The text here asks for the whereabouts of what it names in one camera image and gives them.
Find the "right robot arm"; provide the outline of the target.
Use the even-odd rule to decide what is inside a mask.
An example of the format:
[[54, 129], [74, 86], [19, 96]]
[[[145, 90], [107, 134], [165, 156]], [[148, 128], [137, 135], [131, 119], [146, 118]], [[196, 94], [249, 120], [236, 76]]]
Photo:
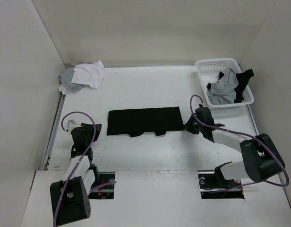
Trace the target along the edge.
[[228, 162], [216, 168], [214, 183], [225, 187], [234, 178], [249, 178], [255, 183], [266, 182], [279, 187], [290, 183], [285, 163], [266, 133], [253, 136], [244, 132], [224, 128], [216, 124], [208, 107], [200, 105], [191, 110], [191, 117], [185, 130], [192, 134], [202, 134], [208, 141], [225, 145], [240, 153], [240, 162]]

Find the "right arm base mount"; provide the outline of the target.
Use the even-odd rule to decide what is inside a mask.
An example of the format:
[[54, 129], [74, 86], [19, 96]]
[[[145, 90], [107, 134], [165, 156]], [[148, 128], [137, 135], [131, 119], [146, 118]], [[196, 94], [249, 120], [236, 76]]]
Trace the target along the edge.
[[221, 172], [221, 167], [231, 162], [217, 166], [214, 170], [198, 172], [200, 195], [202, 199], [244, 199], [243, 189], [235, 188], [241, 185], [241, 180], [226, 180]]

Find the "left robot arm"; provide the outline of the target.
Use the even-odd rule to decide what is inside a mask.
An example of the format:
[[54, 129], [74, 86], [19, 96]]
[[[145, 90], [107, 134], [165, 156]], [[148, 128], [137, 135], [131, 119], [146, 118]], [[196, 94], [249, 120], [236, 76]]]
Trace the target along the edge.
[[82, 123], [77, 126], [74, 120], [68, 121], [67, 131], [73, 140], [70, 166], [60, 181], [50, 185], [55, 227], [84, 220], [91, 215], [89, 194], [91, 188], [99, 186], [100, 175], [93, 164], [93, 151], [89, 145], [97, 141], [101, 128], [101, 124]]

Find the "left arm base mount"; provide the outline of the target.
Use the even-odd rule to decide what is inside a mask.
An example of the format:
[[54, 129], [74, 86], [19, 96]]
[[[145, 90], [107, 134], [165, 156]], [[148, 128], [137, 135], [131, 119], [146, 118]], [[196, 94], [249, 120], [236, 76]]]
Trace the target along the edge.
[[[115, 172], [100, 172], [99, 178], [92, 184], [92, 189], [105, 183], [115, 181]], [[114, 198], [114, 185], [105, 185], [89, 194], [90, 200], [108, 200]]]

